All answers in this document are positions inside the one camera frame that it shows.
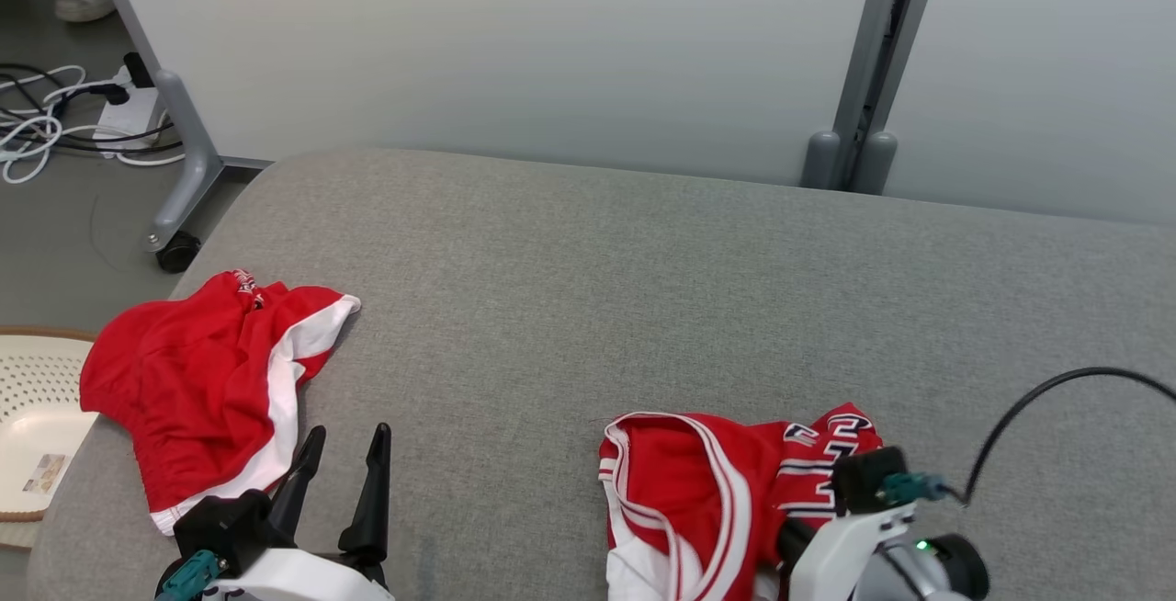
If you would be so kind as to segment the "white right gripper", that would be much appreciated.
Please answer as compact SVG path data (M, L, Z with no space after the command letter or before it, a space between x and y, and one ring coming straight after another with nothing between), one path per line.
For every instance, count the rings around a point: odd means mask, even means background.
M914 522L917 502L833 517L818 530L787 516L777 530L788 601L920 601L910 574L890 562L890 543Z

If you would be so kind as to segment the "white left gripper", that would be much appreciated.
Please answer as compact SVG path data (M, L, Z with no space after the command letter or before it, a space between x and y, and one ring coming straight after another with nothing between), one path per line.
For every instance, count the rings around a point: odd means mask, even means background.
M313 426L290 470L270 499L268 523L279 539L294 539L306 492L326 445L326 426ZM365 488L338 547L354 567L381 567L388 555L390 426L377 425L365 458ZM382 585L307 550L265 550L240 577L207 585L207 601L396 601Z

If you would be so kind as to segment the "red Bulls jersey top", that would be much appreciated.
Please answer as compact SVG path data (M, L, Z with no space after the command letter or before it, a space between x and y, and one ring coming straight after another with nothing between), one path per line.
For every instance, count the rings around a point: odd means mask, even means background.
M634 412L604 427L608 601L788 601L781 526L835 517L831 467L882 448L855 405L815 425Z

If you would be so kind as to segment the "red Bulls shorts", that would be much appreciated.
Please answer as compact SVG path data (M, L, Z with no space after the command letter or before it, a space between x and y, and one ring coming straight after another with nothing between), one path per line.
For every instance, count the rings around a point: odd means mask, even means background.
M206 498L268 490L295 456L299 392L361 300L223 271L189 298L136 305L85 359L80 405L131 435L166 537Z

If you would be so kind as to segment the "small paper sticker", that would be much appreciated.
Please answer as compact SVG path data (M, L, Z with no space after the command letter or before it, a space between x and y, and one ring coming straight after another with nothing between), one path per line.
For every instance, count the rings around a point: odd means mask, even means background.
M22 492L32 495L51 498L60 485L64 472L71 467L72 456L64 454L45 454L24 483Z

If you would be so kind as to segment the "black caster wheel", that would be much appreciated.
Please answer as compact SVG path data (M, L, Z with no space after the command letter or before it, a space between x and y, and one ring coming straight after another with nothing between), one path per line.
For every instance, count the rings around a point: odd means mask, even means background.
M155 252L158 266L163 273L179 275L188 271L193 259L198 258L202 242L191 232L178 231L171 241Z

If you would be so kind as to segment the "white perforated laundry basket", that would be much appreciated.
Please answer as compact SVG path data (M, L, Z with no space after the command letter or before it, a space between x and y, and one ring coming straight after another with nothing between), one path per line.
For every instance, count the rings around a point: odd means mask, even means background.
M0 326L0 550L32 550L64 476L51 498L24 493L24 483L45 454L71 455L72 465L96 420L79 389L93 342L85 332Z

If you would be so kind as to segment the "grey partition leg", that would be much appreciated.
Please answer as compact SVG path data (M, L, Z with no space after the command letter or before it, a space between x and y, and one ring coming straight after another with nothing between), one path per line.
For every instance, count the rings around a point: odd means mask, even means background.
M185 221L221 174L223 161L198 115L198 108L181 76L173 71L163 69L163 65L158 60L131 0L113 1L134 47L143 58L143 65L151 69L153 82L158 87L186 155L181 162L178 182L171 195L163 200L163 206L151 221L151 227L143 238L143 249L156 253L163 251L172 238L182 229Z

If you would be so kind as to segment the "grey cylindrical post cap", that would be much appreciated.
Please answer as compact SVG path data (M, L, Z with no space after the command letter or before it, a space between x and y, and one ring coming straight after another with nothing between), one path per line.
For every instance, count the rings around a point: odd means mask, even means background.
M811 133L799 186L806 189L836 189L840 146L841 139L836 131Z
M849 188L858 194L882 195L898 152L898 136L889 131L869 133L862 141Z

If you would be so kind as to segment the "grey partition post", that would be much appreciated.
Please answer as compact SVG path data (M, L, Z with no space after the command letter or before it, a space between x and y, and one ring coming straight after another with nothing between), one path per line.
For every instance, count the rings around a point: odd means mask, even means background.
M928 1L866 0L834 120L841 139L836 191L850 191L851 172L866 136L888 131L900 79Z

